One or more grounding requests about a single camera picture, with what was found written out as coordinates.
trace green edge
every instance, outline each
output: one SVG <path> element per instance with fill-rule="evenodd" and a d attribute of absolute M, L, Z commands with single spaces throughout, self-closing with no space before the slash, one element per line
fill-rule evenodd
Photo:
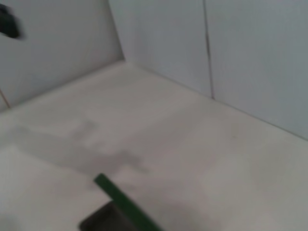
<path fill-rule="evenodd" d="M 163 231 L 104 174 L 98 175 L 94 179 L 94 182 L 111 197 L 115 205 L 125 214 L 137 229 L 140 231 Z"/>

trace white wall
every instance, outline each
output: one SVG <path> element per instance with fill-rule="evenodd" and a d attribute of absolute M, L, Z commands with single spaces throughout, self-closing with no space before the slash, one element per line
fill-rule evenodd
<path fill-rule="evenodd" d="M 16 104 L 122 58 L 107 0 L 3 0 L 24 40 L 0 36 L 0 87 Z"/>
<path fill-rule="evenodd" d="M 110 0 L 125 58 L 210 96 L 203 0 Z"/>
<path fill-rule="evenodd" d="M 308 138 L 308 1 L 206 2 L 217 100 Z"/>

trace white floor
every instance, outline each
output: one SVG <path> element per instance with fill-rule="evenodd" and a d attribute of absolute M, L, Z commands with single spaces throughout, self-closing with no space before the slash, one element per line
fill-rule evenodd
<path fill-rule="evenodd" d="M 106 173 L 166 231 L 306 231 L 308 142 L 130 64 L 0 116 L 0 230 L 76 231 Z"/>

